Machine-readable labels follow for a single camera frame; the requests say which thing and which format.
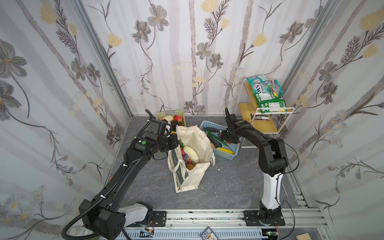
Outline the white radish toy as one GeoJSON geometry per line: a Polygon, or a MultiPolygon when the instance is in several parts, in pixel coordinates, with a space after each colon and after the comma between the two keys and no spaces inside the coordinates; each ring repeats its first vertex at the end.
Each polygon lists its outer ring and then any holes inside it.
{"type": "Polygon", "coordinates": [[[197,152],[196,152],[193,148],[191,148],[191,147],[189,147],[189,146],[184,146],[183,151],[184,151],[184,153],[185,153],[186,155],[188,155],[189,159],[190,159],[194,164],[197,164],[197,163],[200,162],[200,158],[199,158],[197,152]]]}

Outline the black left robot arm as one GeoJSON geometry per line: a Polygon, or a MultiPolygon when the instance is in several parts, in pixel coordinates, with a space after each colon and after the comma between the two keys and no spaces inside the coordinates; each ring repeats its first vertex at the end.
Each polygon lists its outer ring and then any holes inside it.
{"type": "Polygon", "coordinates": [[[149,110],[146,112],[149,119],[125,150],[121,166],[92,200],[82,201],[79,215],[63,228],[63,239],[87,240],[97,236],[116,239],[126,225],[126,214],[119,211],[120,205],[138,173],[157,152],[167,152],[179,146],[177,134],[172,133],[172,125],[166,120],[155,119],[149,110]],[[82,221],[92,234],[69,235],[68,230],[78,221],[82,221]]]}

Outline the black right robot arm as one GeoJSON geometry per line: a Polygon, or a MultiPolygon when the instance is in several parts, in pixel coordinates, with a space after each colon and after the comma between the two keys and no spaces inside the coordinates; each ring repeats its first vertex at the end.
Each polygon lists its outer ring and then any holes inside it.
{"type": "Polygon", "coordinates": [[[254,128],[247,121],[240,121],[235,114],[225,108],[226,130],[222,139],[238,144],[240,138],[250,141],[259,150],[258,163],[264,176],[263,196],[257,213],[260,224],[270,226],[285,225],[280,204],[282,177],[289,165],[285,143],[282,139],[273,139],[254,128]]]}

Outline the cream floral tote bag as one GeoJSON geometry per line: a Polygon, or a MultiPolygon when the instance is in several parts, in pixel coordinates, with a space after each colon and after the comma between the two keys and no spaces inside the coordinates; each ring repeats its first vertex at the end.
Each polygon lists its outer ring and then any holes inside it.
{"type": "Polygon", "coordinates": [[[176,193],[196,190],[206,170],[215,165],[216,157],[207,135],[197,126],[177,126],[180,145],[168,152],[168,166],[173,174],[176,193]],[[193,148],[200,162],[194,164],[183,151],[184,146],[193,148]]]}

